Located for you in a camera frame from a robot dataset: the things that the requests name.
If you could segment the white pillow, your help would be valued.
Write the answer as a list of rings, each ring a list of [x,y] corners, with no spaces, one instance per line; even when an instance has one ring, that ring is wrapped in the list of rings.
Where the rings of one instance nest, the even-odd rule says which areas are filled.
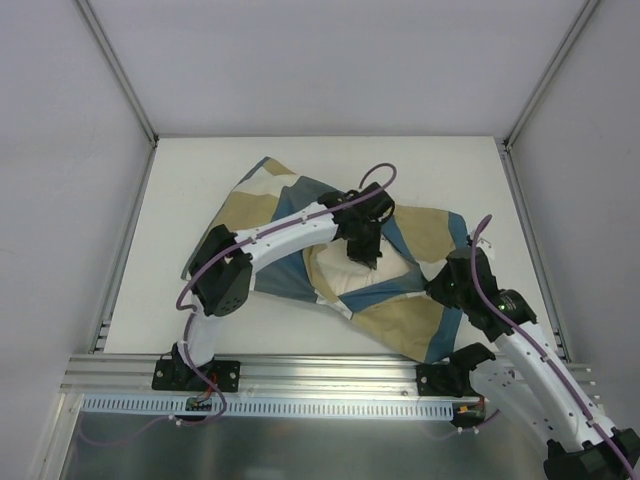
[[[407,274],[410,264],[386,239],[380,244],[381,257],[375,269],[352,261],[343,240],[325,245],[315,256],[322,277],[336,296],[371,287]]]

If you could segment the blue tan white checked pillowcase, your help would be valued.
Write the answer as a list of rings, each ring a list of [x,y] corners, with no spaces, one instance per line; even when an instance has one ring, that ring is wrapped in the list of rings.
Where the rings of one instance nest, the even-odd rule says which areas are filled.
[[[321,195],[338,191],[312,178],[293,173],[273,158],[261,160],[226,198],[203,235],[218,225],[231,231],[268,224],[303,209]],[[410,264],[398,278],[336,296],[315,262],[324,249],[320,244],[288,255],[251,278],[249,294],[261,292],[281,298],[327,306],[386,347],[421,363],[439,361],[451,354],[462,318],[459,310],[446,308],[425,291],[446,263],[446,257],[467,243],[464,218],[432,208],[399,206],[382,226],[386,239]],[[192,352],[197,361],[211,353],[207,317],[200,313],[192,328]]]

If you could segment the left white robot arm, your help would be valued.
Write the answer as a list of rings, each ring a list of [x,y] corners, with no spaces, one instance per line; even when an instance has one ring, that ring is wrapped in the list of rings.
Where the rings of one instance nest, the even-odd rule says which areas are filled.
[[[347,242],[350,260],[375,268],[381,257],[382,226],[395,202],[386,187],[374,182],[362,191],[331,191],[303,209],[268,224],[231,231],[214,227],[204,238],[187,269],[188,281],[176,299],[176,309],[189,317],[172,350],[174,378],[188,390],[210,381],[208,353],[199,360],[192,352],[196,316],[223,317],[247,300],[251,278],[265,267],[308,247],[335,240]]]

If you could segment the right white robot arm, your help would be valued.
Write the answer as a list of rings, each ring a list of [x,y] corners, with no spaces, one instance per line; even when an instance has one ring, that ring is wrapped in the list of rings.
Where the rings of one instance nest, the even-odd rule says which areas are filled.
[[[422,387],[492,402],[541,448],[549,479],[635,478],[638,434],[617,427],[585,393],[523,296],[498,287],[480,248],[451,252],[426,292],[461,310],[495,348],[474,343],[455,351],[419,375]]]

